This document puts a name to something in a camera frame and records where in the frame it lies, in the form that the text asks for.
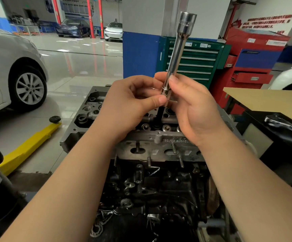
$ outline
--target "fingernail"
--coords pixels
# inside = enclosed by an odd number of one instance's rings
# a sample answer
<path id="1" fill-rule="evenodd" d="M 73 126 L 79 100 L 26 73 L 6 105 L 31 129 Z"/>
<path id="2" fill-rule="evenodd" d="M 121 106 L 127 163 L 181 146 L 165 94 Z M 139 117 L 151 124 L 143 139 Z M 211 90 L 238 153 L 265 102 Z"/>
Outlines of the fingernail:
<path id="1" fill-rule="evenodd" d="M 177 78 L 174 75 L 170 75 L 169 79 L 173 82 L 177 81 Z"/>
<path id="2" fill-rule="evenodd" d="M 167 98 L 164 95 L 161 95 L 158 101 L 160 102 L 160 105 L 163 105 L 164 103 L 166 103 Z"/>

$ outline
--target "red tool cabinet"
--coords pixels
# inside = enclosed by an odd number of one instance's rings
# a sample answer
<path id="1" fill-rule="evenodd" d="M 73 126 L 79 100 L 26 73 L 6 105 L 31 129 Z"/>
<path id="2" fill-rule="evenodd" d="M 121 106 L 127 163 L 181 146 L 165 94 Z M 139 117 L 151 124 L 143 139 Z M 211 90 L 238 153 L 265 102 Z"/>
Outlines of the red tool cabinet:
<path id="1" fill-rule="evenodd" d="M 290 39 L 270 31 L 237 29 L 232 27 L 226 38 L 226 44 L 231 45 L 230 55 L 223 70 L 217 70 L 210 87 L 216 102 L 224 108 L 228 96 L 224 87 L 260 89 L 263 84 L 269 84 L 274 64 Z M 235 105 L 232 114 L 244 111 Z"/>

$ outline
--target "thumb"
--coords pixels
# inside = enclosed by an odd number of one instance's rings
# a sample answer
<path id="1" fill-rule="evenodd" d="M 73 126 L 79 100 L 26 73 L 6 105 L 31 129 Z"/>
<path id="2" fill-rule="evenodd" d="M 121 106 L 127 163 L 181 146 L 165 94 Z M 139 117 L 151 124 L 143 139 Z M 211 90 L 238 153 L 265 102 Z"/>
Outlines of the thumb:
<path id="1" fill-rule="evenodd" d="M 167 98 L 164 95 L 156 95 L 149 98 L 140 100 L 144 113 L 163 106 L 167 102 Z"/>
<path id="2" fill-rule="evenodd" d="M 169 77 L 169 86 L 179 97 L 183 98 L 188 104 L 192 105 L 198 101 L 199 92 L 183 81 L 177 79 L 174 75 Z"/>

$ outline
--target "car windshield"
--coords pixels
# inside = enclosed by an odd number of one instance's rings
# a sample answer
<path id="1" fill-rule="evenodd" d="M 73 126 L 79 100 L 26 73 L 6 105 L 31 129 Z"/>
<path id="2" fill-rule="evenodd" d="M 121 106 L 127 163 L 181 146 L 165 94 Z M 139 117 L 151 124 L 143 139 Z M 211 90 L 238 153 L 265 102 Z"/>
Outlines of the car windshield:
<path id="1" fill-rule="evenodd" d="M 110 23 L 108 25 L 109 28 L 121 28 L 122 29 L 122 24 L 121 23 Z"/>
<path id="2" fill-rule="evenodd" d="M 63 24 L 72 24 L 72 25 L 77 25 L 80 24 L 80 21 L 77 19 L 65 19 L 63 21 Z"/>

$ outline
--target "wheel rim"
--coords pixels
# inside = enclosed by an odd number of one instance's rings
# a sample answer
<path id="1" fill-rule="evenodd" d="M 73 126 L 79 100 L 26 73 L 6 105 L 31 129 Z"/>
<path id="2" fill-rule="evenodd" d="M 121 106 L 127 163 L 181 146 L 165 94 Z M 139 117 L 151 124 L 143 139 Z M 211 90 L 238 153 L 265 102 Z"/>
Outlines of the wheel rim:
<path id="1" fill-rule="evenodd" d="M 44 97 L 43 81 L 33 73 L 24 73 L 16 82 L 16 92 L 22 102 L 35 105 Z"/>

